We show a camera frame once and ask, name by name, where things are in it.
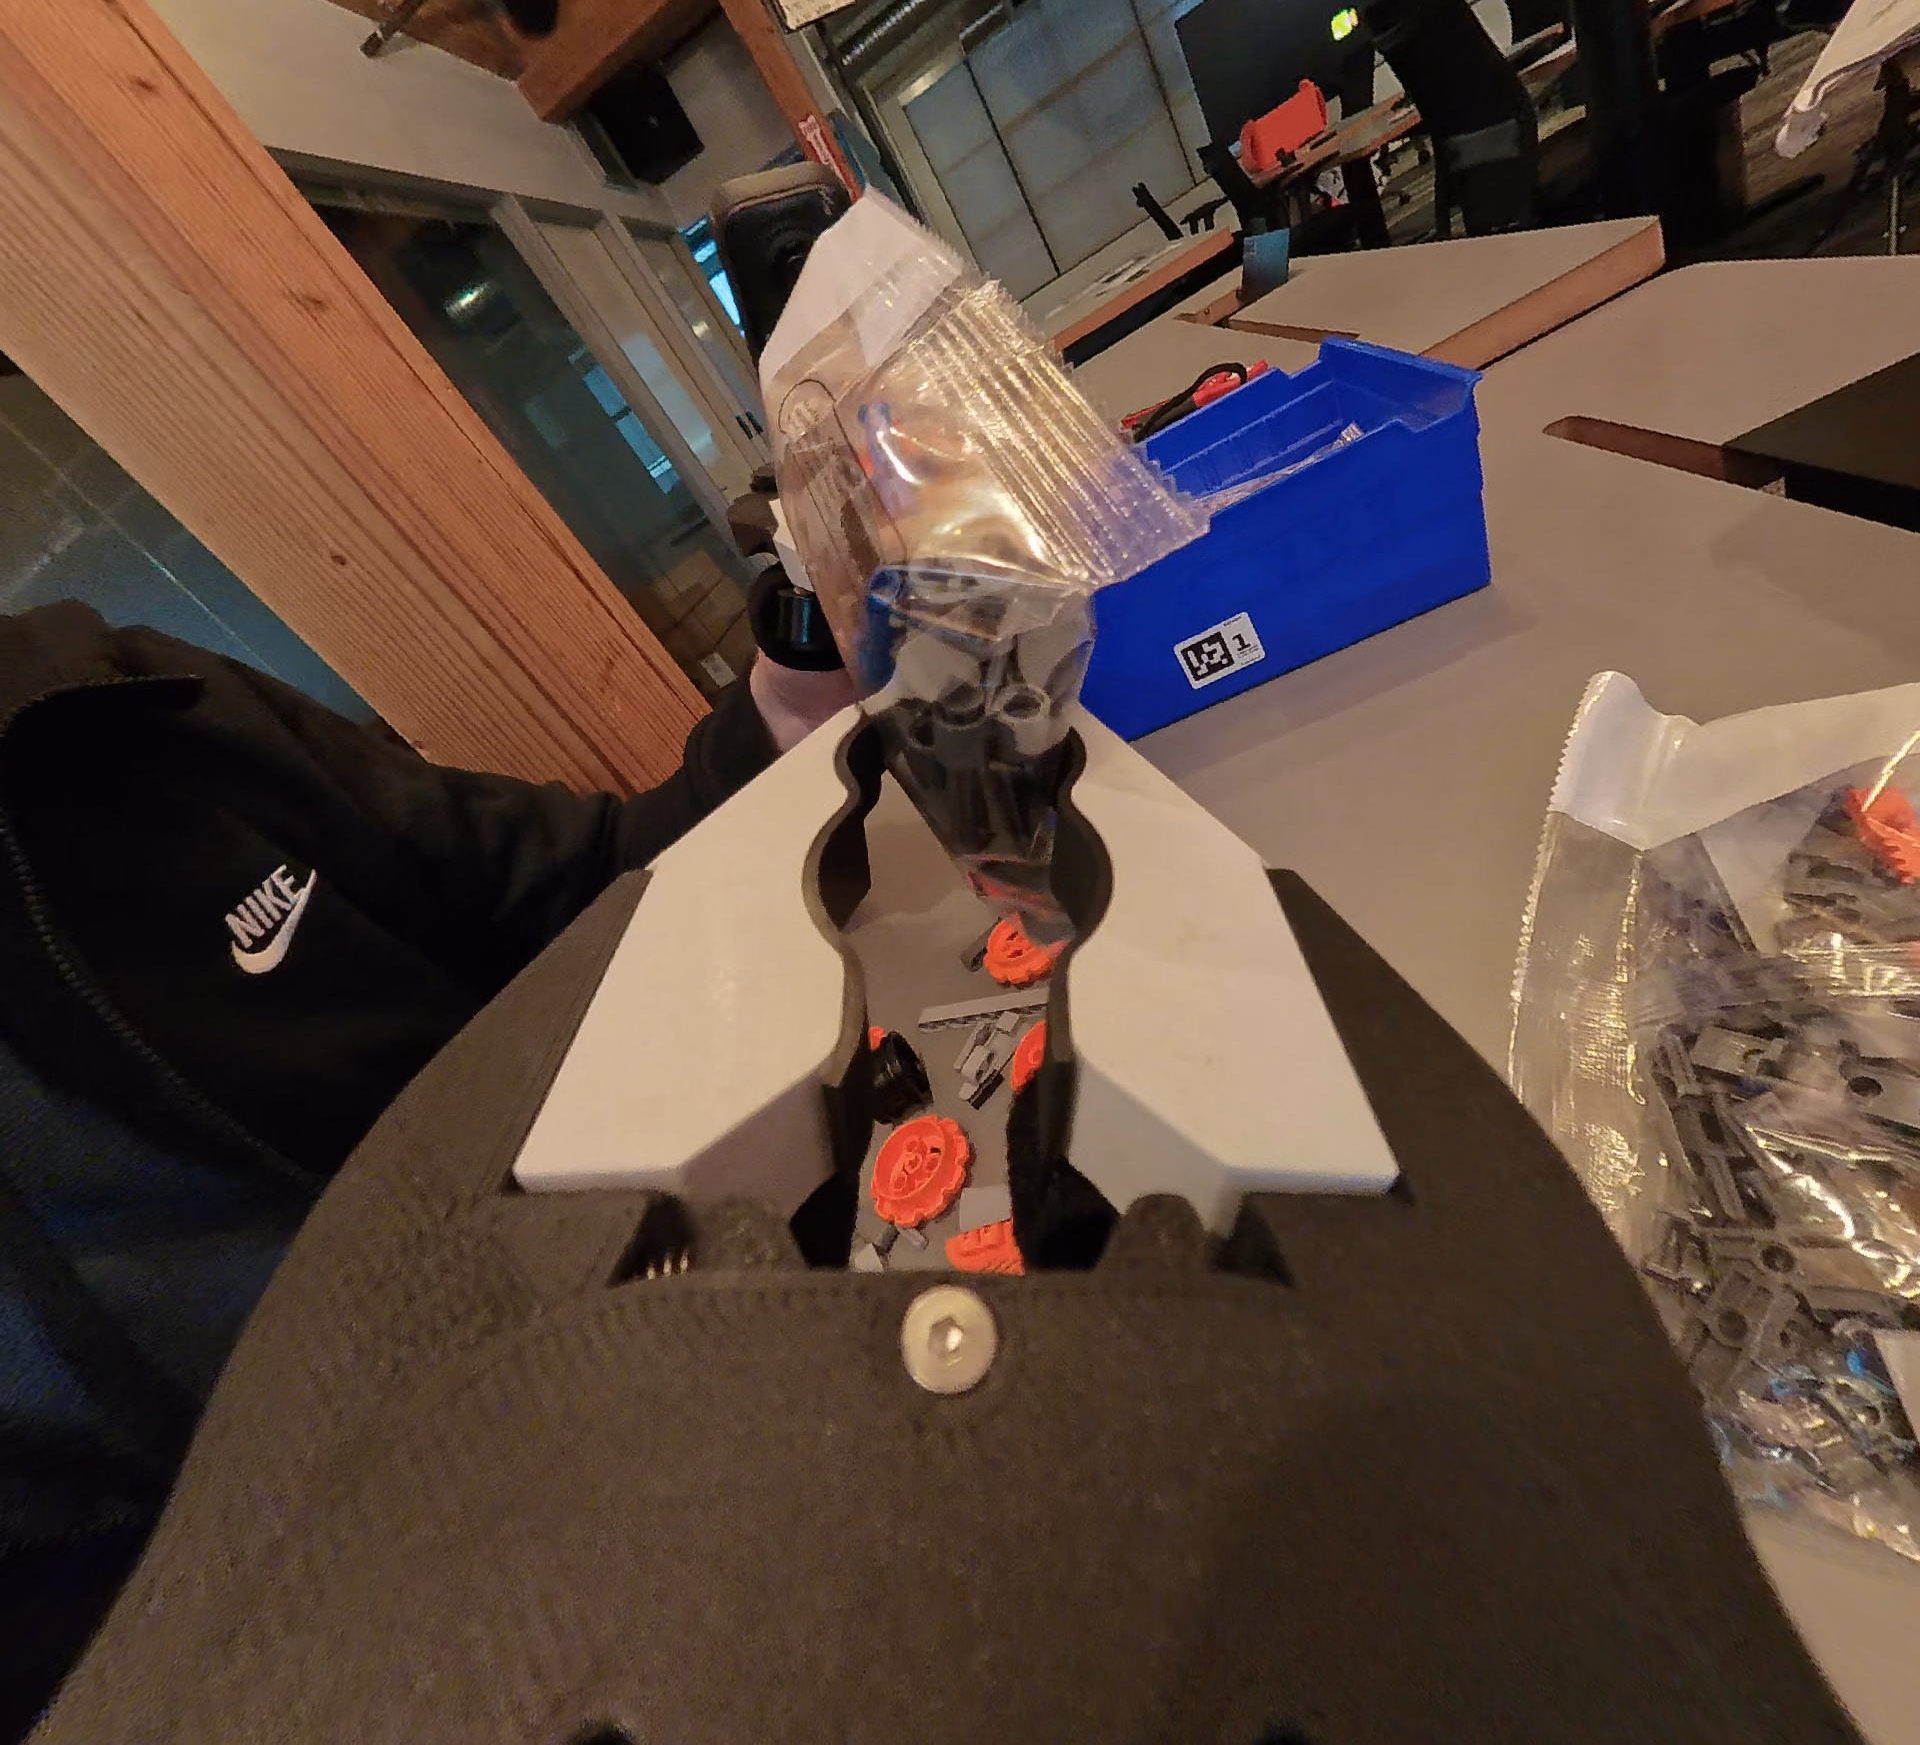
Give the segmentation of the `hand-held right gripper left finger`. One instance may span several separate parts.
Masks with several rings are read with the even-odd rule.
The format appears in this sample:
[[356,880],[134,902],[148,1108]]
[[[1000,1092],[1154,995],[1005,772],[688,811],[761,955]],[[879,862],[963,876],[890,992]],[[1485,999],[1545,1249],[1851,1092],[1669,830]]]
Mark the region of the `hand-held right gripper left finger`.
[[529,1192],[810,1198],[868,1155],[858,706],[659,852],[512,1180]]

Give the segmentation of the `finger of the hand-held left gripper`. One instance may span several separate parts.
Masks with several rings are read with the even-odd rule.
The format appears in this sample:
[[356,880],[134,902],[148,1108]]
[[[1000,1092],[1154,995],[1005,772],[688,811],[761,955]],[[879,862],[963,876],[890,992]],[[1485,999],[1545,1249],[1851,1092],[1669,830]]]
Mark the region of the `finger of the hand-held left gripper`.
[[758,375],[766,413],[805,385],[845,396],[910,339],[963,281],[963,253],[879,194],[854,201],[812,246]]

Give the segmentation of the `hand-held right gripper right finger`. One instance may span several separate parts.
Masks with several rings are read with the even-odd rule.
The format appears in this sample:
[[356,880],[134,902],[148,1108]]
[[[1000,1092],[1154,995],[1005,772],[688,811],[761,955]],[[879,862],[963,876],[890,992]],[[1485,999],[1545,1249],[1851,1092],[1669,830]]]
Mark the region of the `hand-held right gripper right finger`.
[[1261,855],[1072,717],[1042,1158],[1103,1198],[1377,1196],[1399,1166]]

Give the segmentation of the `clear bag of orange parts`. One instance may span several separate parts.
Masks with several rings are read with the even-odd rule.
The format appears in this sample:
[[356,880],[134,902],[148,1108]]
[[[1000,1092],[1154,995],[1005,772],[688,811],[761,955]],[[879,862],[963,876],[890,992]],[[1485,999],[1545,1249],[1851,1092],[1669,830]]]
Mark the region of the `clear bag of orange parts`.
[[1018,304],[879,285],[768,379],[781,517],[884,766],[969,887],[1040,916],[1093,597],[1208,529]]

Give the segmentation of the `blue plastic bin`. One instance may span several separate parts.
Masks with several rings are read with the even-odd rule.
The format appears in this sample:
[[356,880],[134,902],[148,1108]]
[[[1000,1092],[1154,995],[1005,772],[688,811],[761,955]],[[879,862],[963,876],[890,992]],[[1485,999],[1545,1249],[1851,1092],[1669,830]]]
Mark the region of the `blue plastic bin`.
[[1478,380],[1330,341],[1147,437],[1208,530],[1097,594],[1083,706],[1138,740],[1483,590]]

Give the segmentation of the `clear bag of grey beams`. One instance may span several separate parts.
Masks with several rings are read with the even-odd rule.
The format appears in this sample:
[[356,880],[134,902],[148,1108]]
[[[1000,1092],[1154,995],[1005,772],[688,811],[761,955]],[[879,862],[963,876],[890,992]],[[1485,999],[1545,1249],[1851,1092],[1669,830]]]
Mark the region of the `clear bag of grey beams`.
[[1696,724],[1597,673],[1508,1073],[1742,1504],[1918,1554],[1918,689]]

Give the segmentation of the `person's left hand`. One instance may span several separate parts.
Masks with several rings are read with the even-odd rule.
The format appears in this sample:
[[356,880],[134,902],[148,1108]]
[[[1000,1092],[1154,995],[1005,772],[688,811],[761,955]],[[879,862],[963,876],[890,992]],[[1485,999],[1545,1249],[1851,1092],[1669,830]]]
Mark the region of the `person's left hand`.
[[856,701],[856,689],[844,668],[800,670],[766,653],[756,656],[750,693],[780,755],[800,745]]

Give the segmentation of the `scattered orange gear wheels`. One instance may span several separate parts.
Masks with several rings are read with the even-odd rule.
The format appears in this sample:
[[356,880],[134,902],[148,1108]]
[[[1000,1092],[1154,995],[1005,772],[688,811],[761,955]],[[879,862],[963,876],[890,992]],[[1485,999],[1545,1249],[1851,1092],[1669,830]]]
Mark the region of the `scattered orange gear wheels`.
[[996,916],[871,1027],[874,1127],[858,1171],[850,1262],[1017,1278],[1018,1113],[1046,1054],[1063,918]]

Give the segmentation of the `black charger with red label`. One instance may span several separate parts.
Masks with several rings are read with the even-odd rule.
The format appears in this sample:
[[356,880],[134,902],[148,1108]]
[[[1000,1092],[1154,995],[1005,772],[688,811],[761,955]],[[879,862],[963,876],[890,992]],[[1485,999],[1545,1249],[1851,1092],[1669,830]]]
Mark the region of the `black charger with red label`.
[[1242,388],[1250,380],[1258,380],[1269,371],[1269,362],[1253,362],[1250,365],[1242,365],[1239,362],[1212,365],[1199,379],[1196,379],[1191,387],[1170,396],[1167,400],[1161,400],[1149,411],[1131,414],[1124,425],[1138,441],[1157,437],[1182,418],[1220,402],[1224,396],[1236,388]]

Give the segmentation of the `orange plastic bin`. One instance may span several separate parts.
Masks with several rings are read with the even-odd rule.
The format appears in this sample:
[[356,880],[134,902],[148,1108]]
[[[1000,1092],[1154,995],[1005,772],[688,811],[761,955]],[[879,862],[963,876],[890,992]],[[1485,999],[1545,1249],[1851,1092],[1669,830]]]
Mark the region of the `orange plastic bin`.
[[1239,165],[1249,177],[1265,179],[1297,162],[1328,131],[1324,93],[1312,78],[1300,78],[1285,101],[1242,124]]

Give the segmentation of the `black monitor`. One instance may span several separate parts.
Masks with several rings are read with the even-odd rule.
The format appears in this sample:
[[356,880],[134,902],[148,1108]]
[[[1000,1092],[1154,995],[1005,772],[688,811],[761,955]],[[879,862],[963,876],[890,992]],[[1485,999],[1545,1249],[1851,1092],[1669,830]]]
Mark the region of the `black monitor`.
[[1312,82],[1341,117],[1374,103],[1362,12],[1379,0],[1202,0],[1174,26],[1204,134],[1230,147],[1249,120]]

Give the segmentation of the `black office chair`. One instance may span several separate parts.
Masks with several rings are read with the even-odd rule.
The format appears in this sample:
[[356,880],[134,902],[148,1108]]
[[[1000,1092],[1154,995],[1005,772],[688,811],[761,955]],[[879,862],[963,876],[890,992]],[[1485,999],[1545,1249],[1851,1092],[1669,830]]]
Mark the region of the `black office chair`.
[[1368,37],[1427,131],[1433,228],[1468,238],[1532,228],[1539,190],[1538,111],[1468,0],[1377,0]]

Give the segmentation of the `wood-edged grey desk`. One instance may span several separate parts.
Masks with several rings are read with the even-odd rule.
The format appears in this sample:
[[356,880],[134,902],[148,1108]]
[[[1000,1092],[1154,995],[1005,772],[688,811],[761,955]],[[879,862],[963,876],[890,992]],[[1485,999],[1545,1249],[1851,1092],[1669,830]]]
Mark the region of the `wood-edged grey desk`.
[[1302,260],[1261,300],[1221,288],[1179,318],[1485,368],[1656,275],[1664,260],[1656,218],[1532,228]]

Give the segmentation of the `open instruction booklet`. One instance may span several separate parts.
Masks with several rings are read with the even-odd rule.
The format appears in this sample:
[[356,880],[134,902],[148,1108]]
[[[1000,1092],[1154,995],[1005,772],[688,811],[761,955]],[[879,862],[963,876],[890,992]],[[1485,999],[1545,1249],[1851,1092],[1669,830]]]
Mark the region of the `open instruction booklet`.
[[1855,0],[1820,53],[1810,76],[1787,103],[1773,150],[1798,157],[1825,124],[1825,103],[1842,87],[1916,49],[1918,0]]

